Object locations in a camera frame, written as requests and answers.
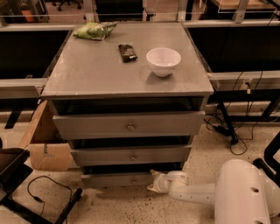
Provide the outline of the white gripper with foam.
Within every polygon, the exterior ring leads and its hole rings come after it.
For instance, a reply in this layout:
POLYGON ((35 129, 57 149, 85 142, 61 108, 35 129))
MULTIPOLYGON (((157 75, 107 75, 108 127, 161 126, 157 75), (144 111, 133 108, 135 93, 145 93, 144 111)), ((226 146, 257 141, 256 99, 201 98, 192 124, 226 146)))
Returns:
POLYGON ((147 186, 147 189, 156 193, 167 193, 168 185, 166 184, 166 175, 160 171, 151 170, 151 176, 153 177, 153 182, 147 186))

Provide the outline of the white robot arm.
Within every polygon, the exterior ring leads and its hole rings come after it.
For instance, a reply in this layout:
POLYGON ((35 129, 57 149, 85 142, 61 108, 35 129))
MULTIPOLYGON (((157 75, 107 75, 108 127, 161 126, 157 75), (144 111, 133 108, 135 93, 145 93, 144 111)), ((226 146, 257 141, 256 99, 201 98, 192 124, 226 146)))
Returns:
POLYGON ((183 171, 152 171, 148 189, 181 200, 214 207, 215 224, 271 224, 280 214, 280 188, 253 164, 231 159, 213 183, 190 185, 183 171))

